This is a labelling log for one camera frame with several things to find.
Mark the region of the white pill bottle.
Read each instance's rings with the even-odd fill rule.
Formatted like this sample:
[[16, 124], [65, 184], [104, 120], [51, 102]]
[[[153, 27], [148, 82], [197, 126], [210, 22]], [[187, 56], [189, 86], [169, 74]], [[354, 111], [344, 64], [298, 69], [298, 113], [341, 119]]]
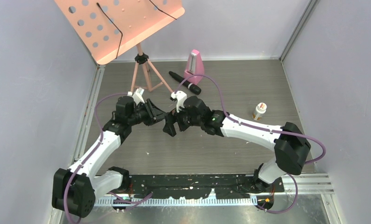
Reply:
[[252, 118], [254, 120], [260, 120], [263, 115], [266, 113], [267, 110], [267, 105], [263, 102], [259, 103], [256, 105], [253, 113], [252, 113]]

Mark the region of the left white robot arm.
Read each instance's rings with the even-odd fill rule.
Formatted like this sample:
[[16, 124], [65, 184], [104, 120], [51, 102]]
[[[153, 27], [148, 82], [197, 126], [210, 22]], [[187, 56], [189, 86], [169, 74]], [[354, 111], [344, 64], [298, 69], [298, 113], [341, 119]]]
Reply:
[[126, 193], [131, 186], [128, 170], [111, 167], [101, 176], [97, 172], [124, 143], [133, 126], [141, 123], [152, 126], [164, 120], [166, 114], [150, 99], [119, 97], [111, 119], [101, 128], [90, 149], [69, 168], [55, 172], [52, 207], [84, 218], [90, 214], [95, 201], [110, 191]]

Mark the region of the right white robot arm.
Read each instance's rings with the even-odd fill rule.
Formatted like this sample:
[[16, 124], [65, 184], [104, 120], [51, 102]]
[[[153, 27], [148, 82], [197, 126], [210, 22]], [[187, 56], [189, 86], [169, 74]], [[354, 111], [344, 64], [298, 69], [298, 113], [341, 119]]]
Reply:
[[222, 110], [211, 110], [200, 98], [183, 92], [172, 93], [170, 99], [176, 107], [167, 114], [163, 128], [170, 136], [176, 135], [174, 124], [181, 132], [197, 126], [209, 135], [250, 141], [274, 152], [270, 161], [254, 171], [252, 182], [257, 190], [267, 191], [285, 174], [301, 174], [311, 145], [297, 125], [287, 122], [284, 126], [270, 126], [244, 120]]

